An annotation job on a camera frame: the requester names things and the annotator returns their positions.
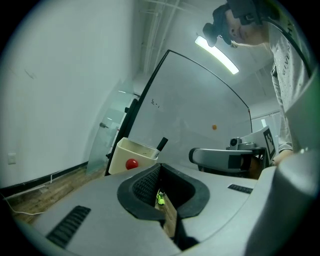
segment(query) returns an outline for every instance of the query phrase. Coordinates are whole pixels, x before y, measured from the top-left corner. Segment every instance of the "white wall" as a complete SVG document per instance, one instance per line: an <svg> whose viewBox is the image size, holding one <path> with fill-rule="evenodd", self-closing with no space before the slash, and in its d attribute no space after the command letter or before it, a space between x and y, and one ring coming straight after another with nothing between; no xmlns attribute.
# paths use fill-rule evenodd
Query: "white wall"
<svg viewBox="0 0 320 256"><path fill-rule="evenodd" d="M150 79L149 74L144 74L142 71L138 72L133 79L133 90L134 93L141 95L144 91L148 81Z"/></svg>
<svg viewBox="0 0 320 256"><path fill-rule="evenodd" d="M88 160L108 94L137 72L138 15L133 0L45 1L28 15L0 67L0 187Z"/></svg>
<svg viewBox="0 0 320 256"><path fill-rule="evenodd" d="M253 105L249 105L251 119L279 111L277 98L273 97Z"/></svg>

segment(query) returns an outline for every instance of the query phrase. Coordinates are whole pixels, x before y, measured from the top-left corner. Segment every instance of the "red ball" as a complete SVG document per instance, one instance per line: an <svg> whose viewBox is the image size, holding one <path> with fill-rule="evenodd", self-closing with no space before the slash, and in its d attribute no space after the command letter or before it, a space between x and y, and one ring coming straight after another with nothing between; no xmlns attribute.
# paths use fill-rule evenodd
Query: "red ball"
<svg viewBox="0 0 320 256"><path fill-rule="evenodd" d="M130 158L125 162L125 168L127 170L137 168L139 166L138 161L136 159Z"/></svg>

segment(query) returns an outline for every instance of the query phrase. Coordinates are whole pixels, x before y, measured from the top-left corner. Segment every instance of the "gray panel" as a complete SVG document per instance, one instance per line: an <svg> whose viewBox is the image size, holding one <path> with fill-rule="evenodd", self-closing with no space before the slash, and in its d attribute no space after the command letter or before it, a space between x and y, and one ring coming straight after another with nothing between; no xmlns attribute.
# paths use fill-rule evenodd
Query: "gray panel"
<svg viewBox="0 0 320 256"><path fill-rule="evenodd" d="M68 251L84 256L177 254L180 250L159 222L136 219L118 202L120 183L143 170L140 168L89 182L42 214L34 227L45 236L80 205L90 208L91 212L66 247Z"/></svg>
<svg viewBox="0 0 320 256"><path fill-rule="evenodd" d="M262 171L247 201L239 208L233 218L221 225L221 229L216 230L215 234L209 239L182 254L184 256L193 256L206 255L210 252L212 255L217 256L244 255L250 234L267 201L275 169L275 167L269 167ZM210 212L207 212L203 222L212 219L209 214Z"/></svg>
<svg viewBox="0 0 320 256"><path fill-rule="evenodd" d="M69 252L53 242L49 241L45 236L39 233L35 228L29 224L16 219L16 225L24 234L25 238L34 245L34 247L43 255L47 256L75 256L76 254Z"/></svg>
<svg viewBox="0 0 320 256"><path fill-rule="evenodd" d="M257 183L255 179L216 175L177 165L172 167L203 182L210 190L210 199L202 212L196 217L182 221L187 236L200 242L222 228L250 196L247 193L232 190L228 186L236 184L253 189Z"/></svg>
<svg viewBox="0 0 320 256"><path fill-rule="evenodd" d="M299 153L281 162L274 173L263 212L248 240L247 255L274 254L301 223L319 196L319 153L315 150Z"/></svg>

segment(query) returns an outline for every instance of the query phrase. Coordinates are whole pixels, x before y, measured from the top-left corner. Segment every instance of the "ceiling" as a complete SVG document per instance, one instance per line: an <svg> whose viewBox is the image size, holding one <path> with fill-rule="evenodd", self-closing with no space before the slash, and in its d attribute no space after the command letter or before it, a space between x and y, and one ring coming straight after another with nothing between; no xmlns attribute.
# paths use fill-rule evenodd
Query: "ceiling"
<svg viewBox="0 0 320 256"><path fill-rule="evenodd" d="M248 106L275 97L270 71L273 55L268 45L230 47L219 39L220 49L239 69L232 74L219 60L195 43L204 36L205 23L226 0L139 0L145 16L140 72L149 77L167 50L203 65L232 89Z"/></svg>

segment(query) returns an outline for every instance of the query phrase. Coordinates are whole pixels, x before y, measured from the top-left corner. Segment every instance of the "cable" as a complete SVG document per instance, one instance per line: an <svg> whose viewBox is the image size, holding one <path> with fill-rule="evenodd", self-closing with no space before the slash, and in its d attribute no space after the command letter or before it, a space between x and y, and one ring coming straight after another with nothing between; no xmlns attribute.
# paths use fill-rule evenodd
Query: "cable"
<svg viewBox="0 0 320 256"><path fill-rule="evenodd" d="M296 52L300 56L301 60L304 63L306 72L307 72L307 74L308 74L308 76L310 78L311 77L311 70L310 70L309 65L307 63L307 60L306 60L305 56L303 55L302 51L300 50L300 48L298 47L297 43L293 40L293 38L279 24L277 24L274 20L272 20L272 19L270 19L268 17L262 18L261 20L269 22L270 24L274 25L278 30L280 30L282 35L289 41L289 43L293 46L293 48L296 50Z"/></svg>
<svg viewBox="0 0 320 256"><path fill-rule="evenodd" d="M43 213L45 213L44 211L43 212L36 212L36 213L28 213L28 212L24 212L24 211L15 211L12 207L11 207L11 205L10 205L10 203L8 202L8 200L5 198L5 196L0 192L0 195L3 197L3 199L6 201L6 203L8 204L8 206L10 207L10 209L14 212L14 213L16 213L16 214L26 214L26 215L38 215L38 214L43 214Z"/></svg>

